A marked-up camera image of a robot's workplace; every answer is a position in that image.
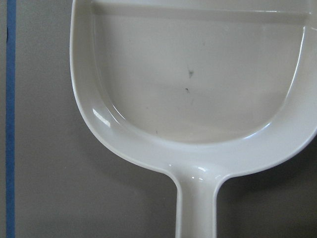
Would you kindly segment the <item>beige plastic dustpan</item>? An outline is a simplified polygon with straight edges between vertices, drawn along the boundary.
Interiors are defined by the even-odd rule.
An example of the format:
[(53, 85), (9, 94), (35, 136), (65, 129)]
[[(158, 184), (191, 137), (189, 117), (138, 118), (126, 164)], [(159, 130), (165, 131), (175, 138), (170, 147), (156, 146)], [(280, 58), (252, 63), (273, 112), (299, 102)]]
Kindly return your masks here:
[(75, 0), (69, 50), (92, 134), (175, 183), (178, 238), (216, 237), (223, 183), (317, 134), (314, 0)]

